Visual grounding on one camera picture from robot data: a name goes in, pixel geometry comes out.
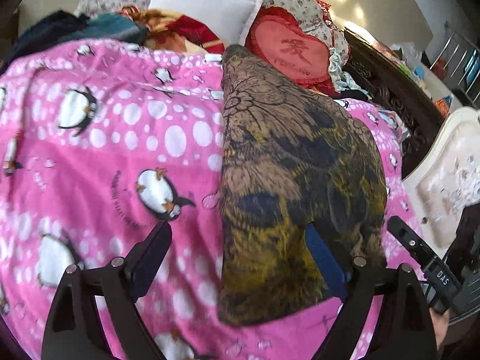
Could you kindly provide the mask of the person hand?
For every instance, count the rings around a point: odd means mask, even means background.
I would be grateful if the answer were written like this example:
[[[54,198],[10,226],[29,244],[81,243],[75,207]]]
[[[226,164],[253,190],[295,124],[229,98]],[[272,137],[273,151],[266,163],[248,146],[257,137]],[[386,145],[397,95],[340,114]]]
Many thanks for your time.
[[[437,313],[433,308],[429,308],[437,350],[440,350],[443,341],[448,332],[450,320],[450,310],[446,310],[443,314]]]

